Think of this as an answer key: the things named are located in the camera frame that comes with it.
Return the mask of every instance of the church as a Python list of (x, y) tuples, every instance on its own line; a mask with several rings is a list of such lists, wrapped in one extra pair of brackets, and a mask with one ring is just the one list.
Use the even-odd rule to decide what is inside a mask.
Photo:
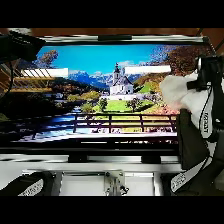
[(121, 71), (116, 63), (113, 73), (113, 84), (110, 87), (110, 95), (126, 95), (133, 94), (133, 84)]

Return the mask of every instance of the church tower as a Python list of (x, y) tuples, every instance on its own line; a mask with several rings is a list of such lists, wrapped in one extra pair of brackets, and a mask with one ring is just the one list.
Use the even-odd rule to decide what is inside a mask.
[(120, 69), (118, 68), (118, 64), (116, 63), (115, 65), (115, 70), (114, 70), (114, 74), (113, 74), (113, 84), (115, 84), (117, 82), (117, 80), (120, 79)]

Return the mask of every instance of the screen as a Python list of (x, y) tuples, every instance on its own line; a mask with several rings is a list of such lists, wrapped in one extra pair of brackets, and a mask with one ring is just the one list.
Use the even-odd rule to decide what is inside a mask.
[(195, 59), (211, 54), (207, 45), (45, 46), (36, 61), (18, 64), (1, 107), (1, 138), (176, 136), (179, 112), (165, 104), (159, 83), (167, 75), (192, 73)]

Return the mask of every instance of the blue sky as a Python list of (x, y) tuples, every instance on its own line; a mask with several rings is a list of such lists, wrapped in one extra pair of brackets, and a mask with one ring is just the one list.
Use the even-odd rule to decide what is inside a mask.
[(127, 65), (151, 61), (153, 54), (157, 52), (158, 55), (161, 47), (153, 44), (46, 46), (38, 56), (57, 50), (59, 56), (53, 63), (56, 68), (82, 70), (88, 74), (100, 71), (105, 74), (113, 72), (116, 62)]

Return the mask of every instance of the television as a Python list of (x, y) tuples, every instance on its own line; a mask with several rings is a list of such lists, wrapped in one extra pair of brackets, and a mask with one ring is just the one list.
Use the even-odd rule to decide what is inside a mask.
[(213, 55), (207, 38), (44, 39), (37, 60), (21, 59), (15, 69), (0, 112), (3, 147), (177, 148), (179, 111), (165, 104), (159, 83), (192, 73), (198, 56)]

